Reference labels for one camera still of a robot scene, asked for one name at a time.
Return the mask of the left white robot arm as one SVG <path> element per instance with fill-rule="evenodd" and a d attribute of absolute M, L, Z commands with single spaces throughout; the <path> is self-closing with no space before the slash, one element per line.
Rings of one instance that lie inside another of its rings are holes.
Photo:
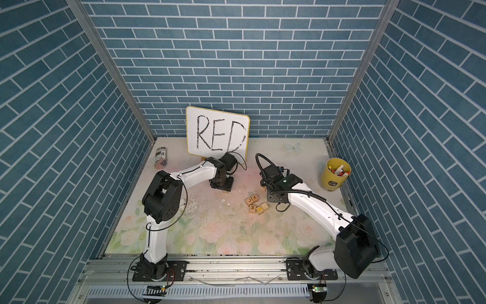
<path fill-rule="evenodd" d="M 168 264 L 167 236 L 168 229 L 178 222 L 173 218 L 181 219 L 184 214 L 179 210 L 186 208 L 181 203 L 188 203 L 188 189 L 208 181 L 211 188 L 229 192 L 234 183 L 232 169 L 238 164 L 234 155 L 225 153 L 219 159 L 208 157 L 179 172 L 161 170 L 155 174 L 142 200 L 148 236 L 146 249 L 139 261 L 130 267 L 134 272 L 133 281 L 177 280 Z"/>

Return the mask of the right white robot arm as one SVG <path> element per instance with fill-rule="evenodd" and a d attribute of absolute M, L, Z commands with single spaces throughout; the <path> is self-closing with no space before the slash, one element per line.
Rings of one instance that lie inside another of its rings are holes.
<path fill-rule="evenodd" d="M 354 216 L 313 192 L 294 174 L 284 176 L 282 168 L 269 165 L 260 170 L 260 184 L 267 189 L 267 198 L 275 203 L 288 203 L 304 211 L 335 241 L 333 249 L 319 246 L 306 256 L 315 272 L 339 268 L 357 279 L 378 257 L 378 240 L 371 221 L 363 214 Z"/>

